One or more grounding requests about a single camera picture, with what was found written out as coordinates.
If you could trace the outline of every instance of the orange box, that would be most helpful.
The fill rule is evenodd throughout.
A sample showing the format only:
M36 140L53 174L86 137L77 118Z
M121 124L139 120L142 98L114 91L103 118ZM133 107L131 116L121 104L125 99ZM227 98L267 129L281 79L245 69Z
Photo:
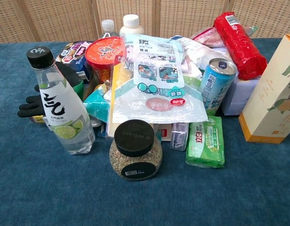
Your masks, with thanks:
M280 42L239 121L248 142L279 144L290 133L290 34Z

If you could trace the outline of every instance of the blue can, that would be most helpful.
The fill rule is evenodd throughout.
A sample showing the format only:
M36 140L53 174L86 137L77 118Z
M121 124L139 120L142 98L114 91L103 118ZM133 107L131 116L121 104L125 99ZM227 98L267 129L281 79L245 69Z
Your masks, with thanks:
M209 115L215 115L236 75L235 64L227 59L210 60L202 77L199 91Z

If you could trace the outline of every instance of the rattan screen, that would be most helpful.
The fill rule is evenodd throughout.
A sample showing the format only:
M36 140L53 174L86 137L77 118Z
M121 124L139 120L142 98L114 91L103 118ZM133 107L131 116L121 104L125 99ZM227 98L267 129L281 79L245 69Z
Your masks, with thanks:
M290 0L235 0L233 11L242 25L259 27L253 38L290 33Z
M0 0L0 43L34 41L12 0Z
M145 34L152 34L152 0L96 0L96 2L99 23L105 19L112 19L116 31L119 31L123 26L123 16L137 14Z
M213 26L221 14L224 0L161 0L159 36L190 37L199 30Z
M94 40L90 0L24 0L40 41Z

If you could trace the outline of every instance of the instant noodle cup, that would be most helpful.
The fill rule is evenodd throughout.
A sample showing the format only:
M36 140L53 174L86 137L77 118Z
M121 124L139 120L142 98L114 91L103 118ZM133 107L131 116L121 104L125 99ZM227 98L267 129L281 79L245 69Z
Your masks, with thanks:
M111 68L116 55L123 54L120 37L99 39L86 50L87 63L92 67L101 83L110 79Z

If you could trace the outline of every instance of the red package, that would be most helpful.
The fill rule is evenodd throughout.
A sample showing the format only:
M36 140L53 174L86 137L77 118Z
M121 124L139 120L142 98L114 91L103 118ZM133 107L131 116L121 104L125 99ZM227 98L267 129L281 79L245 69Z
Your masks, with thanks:
M225 12L218 16L214 27L237 65L238 78L250 80L262 75L267 65L266 58L260 54L234 13Z

